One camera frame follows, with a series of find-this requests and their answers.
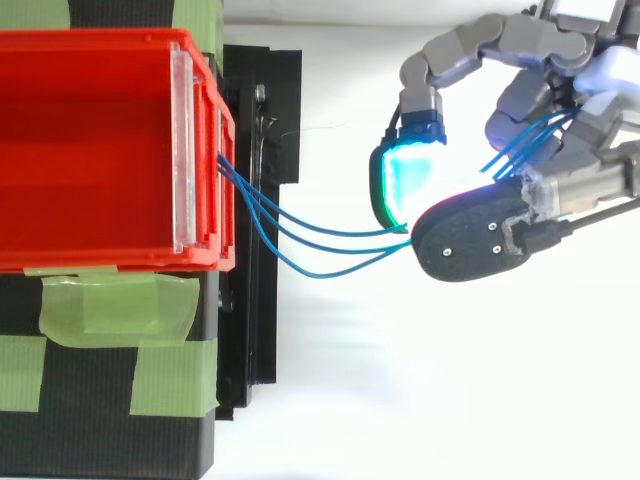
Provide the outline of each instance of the robotic hand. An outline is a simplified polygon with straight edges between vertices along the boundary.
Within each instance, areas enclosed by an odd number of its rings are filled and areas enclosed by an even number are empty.
[[[543,0],[522,14],[487,15],[460,26],[404,63],[402,128],[398,137],[392,121],[383,150],[414,141],[445,144],[439,89],[481,68],[484,57],[523,69],[486,126],[496,150],[518,145],[523,132],[535,133],[560,111],[573,112],[558,124],[571,121],[561,139],[538,135],[535,154],[511,152],[521,155],[508,178],[422,215],[412,244],[429,275],[457,282],[505,272],[578,228],[640,207],[632,200],[564,220],[601,201],[640,195],[640,141],[611,149],[621,129],[640,131],[639,35],[640,0]],[[378,157],[372,156],[372,200],[388,227],[374,194]]]

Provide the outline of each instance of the cyan light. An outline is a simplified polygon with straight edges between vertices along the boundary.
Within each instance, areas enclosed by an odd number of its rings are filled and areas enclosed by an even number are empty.
[[[396,225],[412,227],[433,205],[491,183],[463,158],[450,156],[438,142],[398,145],[382,155],[382,196]]]
[[[399,145],[382,156],[384,203],[397,225],[415,221],[425,211],[430,179],[444,149],[440,143],[413,143]]]

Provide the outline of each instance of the masking tape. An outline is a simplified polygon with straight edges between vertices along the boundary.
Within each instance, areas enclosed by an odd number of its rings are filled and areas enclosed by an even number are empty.
[[[2,0],[0,30],[69,29],[68,0]]]
[[[63,347],[181,346],[200,281],[120,273],[42,279],[40,331]]]
[[[217,406],[218,340],[138,350],[131,415],[203,418]]]
[[[107,265],[103,267],[68,267],[68,268],[25,268],[27,277],[54,277],[59,275],[83,275],[87,273],[118,273],[118,267]]]
[[[222,72],[224,7],[221,0],[175,0],[173,26],[189,30],[200,50],[215,55]]]
[[[0,412],[38,413],[44,337],[0,336]]]

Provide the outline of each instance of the cable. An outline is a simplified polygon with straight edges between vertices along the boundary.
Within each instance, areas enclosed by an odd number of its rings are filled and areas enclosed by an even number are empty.
[[[236,182],[236,180],[233,178],[233,174],[230,174],[227,170],[220,170],[220,174],[225,177],[227,180],[229,180],[236,188],[240,188],[240,184],[238,182]],[[391,245],[388,247],[379,247],[379,248],[372,248],[372,249],[368,249],[368,250],[344,250],[344,249],[340,249],[340,248],[333,248],[333,247],[327,247],[324,245],[318,245],[317,243],[313,243],[310,242],[309,240],[305,240],[302,237],[297,236],[296,234],[290,232],[289,230],[287,230],[286,228],[284,228],[282,225],[280,225],[280,223],[273,218],[273,216],[268,212],[268,210],[266,208],[264,208],[260,202],[255,199],[254,197],[249,197],[252,201],[252,203],[258,207],[260,209],[260,211],[262,212],[262,214],[267,218],[267,220],[269,221],[269,223],[271,223],[271,225],[273,225],[274,227],[276,227],[279,231],[281,231],[283,234],[285,234],[287,237],[295,240],[298,243],[301,243],[302,245],[309,247],[309,248],[314,248],[316,250],[320,250],[322,252],[328,252],[328,253],[335,253],[338,255],[372,255],[375,253],[385,253],[388,252],[390,249],[393,248],[404,248],[404,247],[408,247],[409,245],[411,245],[410,241],[401,243],[401,244],[397,244],[397,245]]]
[[[226,158],[224,158],[224,162],[223,163],[229,164],[229,162],[227,161]],[[247,208],[249,209],[249,213],[251,214],[251,217],[253,218],[255,226],[256,226],[256,228],[258,230],[258,233],[260,234],[260,238],[262,238],[262,241],[265,243],[267,248],[269,250],[271,250],[271,252],[275,256],[277,256],[280,260],[282,260],[284,263],[289,265],[295,271],[297,271],[298,273],[300,273],[302,275],[305,275],[305,276],[307,276],[309,278],[314,278],[316,280],[327,280],[327,279],[332,279],[332,278],[343,277],[345,275],[349,275],[351,273],[357,272],[358,270],[361,270],[361,269],[366,268],[366,267],[368,267],[370,265],[373,265],[374,263],[379,262],[380,260],[383,260],[383,259],[385,259],[387,257],[390,257],[394,253],[397,253],[400,250],[402,250],[402,248],[404,248],[404,247],[392,248],[391,250],[383,253],[382,255],[379,255],[379,256],[377,256],[375,258],[372,258],[371,260],[368,260],[368,261],[363,262],[363,263],[361,263],[359,265],[356,265],[355,267],[351,267],[351,268],[349,268],[347,270],[342,270],[340,272],[334,272],[334,273],[312,273],[312,272],[309,272],[309,271],[305,270],[304,268],[300,267],[299,265],[297,265],[295,262],[293,262],[289,258],[287,258],[284,254],[282,254],[276,248],[276,246],[271,242],[271,240],[269,240],[269,237],[267,236],[267,234],[265,233],[264,229],[262,228],[262,225],[260,224],[260,219],[258,218],[258,214],[256,213],[256,210],[253,207],[253,202],[251,201],[251,198],[250,198],[251,196],[249,195],[247,190],[244,188],[244,186],[239,181],[239,179],[242,178],[242,177],[237,172],[235,172],[235,170],[234,170],[234,173],[233,173],[233,177],[236,179],[236,183],[238,185],[238,189],[239,189],[242,197],[244,198],[245,203],[247,204]]]
[[[311,230],[311,231],[317,232],[317,233],[322,233],[324,235],[332,235],[334,237],[366,238],[366,237],[378,237],[378,236],[381,236],[381,235],[387,235],[389,233],[405,232],[406,229],[407,229],[407,224],[398,225],[396,227],[389,228],[389,229],[386,229],[386,230],[378,230],[378,231],[373,231],[373,232],[342,232],[342,231],[339,231],[339,230],[329,230],[329,229],[326,229],[326,228],[317,227],[317,226],[312,225],[310,223],[303,222],[299,218],[294,217],[290,213],[285,212],[278,205],[273,203],[260,190],[255,188],[253,185],[251,185],[251,183],[249,183],[241,175],[239,175],[234,170],[233,166],[229,163],[229,161],[226,158],[224,158],[224,156],[219,155],[218,156],[218,162],[221,165],[223,165],[227,169],[227,171],[232,171],[232,172],[234,172],[234,174],[237,174],[237,178],[239,179],[239,181],[242,182],[242,184],[247,189],[249,189],[254,195],[256,195],[260,200],[262,200],[271,210],[273,210],[274,212],[277,212],[278,214],[282,215],[287,220],[292,221],[296,225],[299,225],[301,227],[306,228],[307,230]]]
[[[532,158],[538,150],[540,150],[544,144],[554,135],[554,133],[561,128],[562,125],[570,120],[573,120],[574,115],[561,118],[560,120],[550,124],[544,130],[540,131],[530,142],[527,143],[522,149],[507,162],[498,172],[493,176],[494,180],[500,180],[505,177],[505,174],[511,173],[510,176],[524,165],[530,158]]]
[[[541,118],[540,120],[532,124],[529,128],[527,128],[525,131],[523,131],[520,135],[518,135],[510,144],[508,144],[498,155],[496,155],[493,158],[493,160],[487,163],[482,168],[482,170],[480,170],[480,173],[487,173],[489,169],[491,169],[495,164],[497,164],[502,157],[506,156],[514,148],[520,145],[520,143],[522,143],[529,135],[533,134],[538,128],[549,123],[551,120],[553,120],[556,117],[568,116],[569,114],[575,114],[575,113],[576,113],[575,108],[566,108],[564,110],[560,110],[558,112],[552,113],[550,115],[547,115],[546,117]]]
[[[617,207],[609,208],[607,210],[603,210],[602,212],[594,213],[593,215],[574,220],[573,222],[571,222],[571,228],[573,230],[578,230],[580,228],[589,227],[598,222],[602,222],[603,220],[617,217],[618,215],[631,212],[638,208],[640,208],[640,199],[631,200],[630,202],[623,203],[622,205],[618,205]]]
[[[393,116],[391,117],[391,121],[389,122],[389,130],[395,130],[398,127],[398,122],[400,121],[400,105],[396,107],[395,112],[393,112]]]

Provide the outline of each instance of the black cable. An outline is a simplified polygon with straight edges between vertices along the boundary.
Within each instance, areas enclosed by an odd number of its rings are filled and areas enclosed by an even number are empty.
[[[608,220],[623,213],[628,213],[640,208],[640,199],[631,200],[617,207],[594,213],[579,220],[569,222],[568,220],[549,220],[546,222],[528,224],[520,222],[513,226],[513,238],[526,254],[548,250],[559,245],[564,238],[567,238],[576,230],[589,227],[596,223]]]
[[[608,220],[610,218],[617,217],[618,215],[631,212],[638,208],[640,208],[640,198],[637,200],[631,200],[630,202],[623,203],[622,205],[618,205],[617,207],[603,210],[602,212],[594,213],[593,215],[583,217],[579,220],[575,220],[571,222],[571,228],[573,230],[578,230],[579,228],[589,227],[598,222],[602,222],[603,220]]]
[[[393,117],[391,117],[391,122],[389,122],[389,130],[392,128],[398,128],[398,122],[400,121],[400,105],[396,107],[396,111],[393,112]]]

